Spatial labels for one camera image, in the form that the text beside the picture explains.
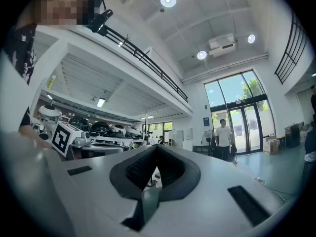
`black metal railing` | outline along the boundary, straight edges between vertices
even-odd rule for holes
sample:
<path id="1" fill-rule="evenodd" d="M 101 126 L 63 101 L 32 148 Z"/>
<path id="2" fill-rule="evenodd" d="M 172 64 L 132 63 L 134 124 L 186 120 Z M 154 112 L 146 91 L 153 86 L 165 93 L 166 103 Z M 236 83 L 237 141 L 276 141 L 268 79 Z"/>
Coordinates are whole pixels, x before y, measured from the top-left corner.
<path id="1" fill-rule="evenodd" d="M 131 43 L 128 39 L 124 38 L 121 34 L 117 33 L 110 27 L 104 25 L 98 34 L 108 38 L 109 40 L 115 42 L 120 48 L 123 48 L 131 55 L 136 57 L 139 61 L 144 63 L 148 68 L 154 71 L 162 80 L 164 80 L 172 89 L 174 89 L 186 102 L 188 102 L 188 97 L 186 94 L 178 87 L 178 85 L 151 59 L 147 56 L 137 46 Z"/>
<path id="2" fill-rule="evenodd" d="M 292 24 L 290 36 L 286 45 L 285 52 L 275 71 L 275 75 L 283 84 L 296 67 L 307 42 L 307 34 L 300 24 L 297 16 L 292 12 Z"/>

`air conditioning unit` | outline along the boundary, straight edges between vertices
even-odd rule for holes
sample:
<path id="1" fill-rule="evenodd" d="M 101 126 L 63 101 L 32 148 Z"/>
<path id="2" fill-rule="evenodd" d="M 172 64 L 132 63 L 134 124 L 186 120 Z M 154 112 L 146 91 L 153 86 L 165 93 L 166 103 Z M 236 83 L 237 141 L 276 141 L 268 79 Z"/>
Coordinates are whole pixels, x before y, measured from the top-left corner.
<path id="1" fill-rule="evenodd" d="M 208 42 L 211 47 L 209 55 L 213 55 L 214 58 L 235 51 L 234 34 L 224 34 L 210 39 Z"/>

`man in white t-shirt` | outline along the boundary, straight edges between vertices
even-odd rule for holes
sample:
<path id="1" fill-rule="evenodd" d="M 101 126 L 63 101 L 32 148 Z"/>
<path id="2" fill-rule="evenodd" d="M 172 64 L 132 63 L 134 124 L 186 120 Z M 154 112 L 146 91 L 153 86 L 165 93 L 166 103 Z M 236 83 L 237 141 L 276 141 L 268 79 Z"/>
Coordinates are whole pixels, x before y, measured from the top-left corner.
<path id="1" fill-rule="evenodd" d="M 226 121 L 224 119 L 221 119 L 220 123 L 221 127 L 217 128 L 215 132 L 215 142 L 218 147 L 219 158 L 227 160 L 232 132 L 226 127 Z"/>

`round ceiling light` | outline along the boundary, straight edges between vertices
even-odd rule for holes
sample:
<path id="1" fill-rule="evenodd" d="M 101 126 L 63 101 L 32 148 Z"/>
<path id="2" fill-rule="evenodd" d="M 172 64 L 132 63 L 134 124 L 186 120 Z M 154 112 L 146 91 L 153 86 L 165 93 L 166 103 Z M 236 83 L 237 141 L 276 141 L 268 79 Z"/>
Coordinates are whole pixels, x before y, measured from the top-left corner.
<path id="1" fill-rule="evenodd" d="M 160 2 L 164 7 L 170 8 L 176 4 L 177 0 L 160 0 Z"/>
<path id="2" fill-rule="evenodd" d="M 255 36 L 253 35 L 253 34 L 250 34 L 249 36 L 248 36 L 248 42 L 250 43 L 250 44 L 253 44 L 254 42 L 255 42 Z"/>
<path id="3" fill-rule="evenodd" d="M 206 58 L 206 56 L 207 56 L 207 53 L 206 53 L 205 51 L 200 51 L 200 52 L 198 52 L 198 54 L 197 54 L 197 58 L 198 58 L 199 60 L 204 60 L 204 59 Z"/>

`person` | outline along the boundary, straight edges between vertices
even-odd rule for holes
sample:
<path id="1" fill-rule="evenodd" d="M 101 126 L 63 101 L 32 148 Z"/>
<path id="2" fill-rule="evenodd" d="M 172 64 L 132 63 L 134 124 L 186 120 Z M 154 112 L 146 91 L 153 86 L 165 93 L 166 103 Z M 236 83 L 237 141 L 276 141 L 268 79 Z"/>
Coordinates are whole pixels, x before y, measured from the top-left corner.
<path id="1" fill-rule="evenodd" d="M 218 148 L 219 158 L 227 160 L 229 155 L 232 132 L 228 127 L 226 127 L 226 121 L 224 119 L 221 119 L 220 123 L 221 126 L 217 128 L 215 132 L 215 142 Z"/>
<path id="2" fill-rule="evenodd" d="M 312 103 L 312 108 L 314 110 L 314 114 L 313 114 L 313 119 L 314 119 L 314 128 L 315 128 L 315 125 L 316 125 L 316 89 L 315 89 L 315 86 L 313 85 L 311 87 L 311 90 L 312 90 L 312 97 L 311 97 L 311 103 Z"/>
<path id="3" fill-rule="evenodd" d="M 37 25 L 88 24 L 93 20 L 95 8 L 100 7 L 101 2 L 102 0 L 32 0 L 26 6 L 8 33 L 3 48 L 27 84 L 32 78 L 36 61 L 33 43 Z M 51 149 L 51 145 L 32 129 L 30 108 L 24 114 L 19 133 L 35 140 L 38 146 Z"/>
<path id="4" fill-rule="evenodd" d="M 162 144 L 164 143 L 164 139 L 163 136 L 159 136 L 159 140 L 158 140 L 158 144 Z"/>

